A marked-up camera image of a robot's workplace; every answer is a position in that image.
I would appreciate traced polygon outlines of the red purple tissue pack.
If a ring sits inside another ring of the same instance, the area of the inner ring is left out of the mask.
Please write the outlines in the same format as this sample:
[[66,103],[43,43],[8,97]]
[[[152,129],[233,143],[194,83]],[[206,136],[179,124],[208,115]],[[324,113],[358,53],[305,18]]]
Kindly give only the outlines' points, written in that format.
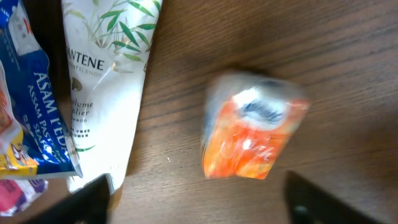
[[1,216],[12,217],[24,211],[48,188],[43,179],[1,180]]

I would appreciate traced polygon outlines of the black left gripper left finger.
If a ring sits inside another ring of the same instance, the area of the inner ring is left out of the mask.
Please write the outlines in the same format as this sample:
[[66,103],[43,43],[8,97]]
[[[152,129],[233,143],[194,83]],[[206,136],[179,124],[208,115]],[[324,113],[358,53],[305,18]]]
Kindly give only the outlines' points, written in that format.
[[36,215],[24,223],[66,224],[101,223],[108,221],[110,200],[108,180],[102,175],[52,208]]

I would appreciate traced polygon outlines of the blue yellow paste sachet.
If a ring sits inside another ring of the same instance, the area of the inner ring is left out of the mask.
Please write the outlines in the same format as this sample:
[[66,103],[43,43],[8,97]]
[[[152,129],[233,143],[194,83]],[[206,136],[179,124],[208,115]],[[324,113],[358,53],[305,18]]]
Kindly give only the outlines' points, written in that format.
[[82,176],[21,1],[1,1],[1,178]]

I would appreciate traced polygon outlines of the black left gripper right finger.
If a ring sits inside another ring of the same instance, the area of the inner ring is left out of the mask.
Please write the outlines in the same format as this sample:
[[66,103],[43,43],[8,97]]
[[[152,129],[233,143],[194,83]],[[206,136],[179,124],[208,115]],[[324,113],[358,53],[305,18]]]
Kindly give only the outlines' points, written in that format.
[[284,199],[293,224],[381,223],[292,171],[285,178]]

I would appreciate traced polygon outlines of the white shampoo tube gold cap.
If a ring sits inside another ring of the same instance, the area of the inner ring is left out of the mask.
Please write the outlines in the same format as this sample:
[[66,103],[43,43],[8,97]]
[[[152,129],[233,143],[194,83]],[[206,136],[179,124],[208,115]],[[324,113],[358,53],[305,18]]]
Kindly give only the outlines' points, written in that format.
[[119,189],[132,151],[150,48],[162,0],[63,0],[71,81],[72,139],[81,177],[76,192],[101,175]]

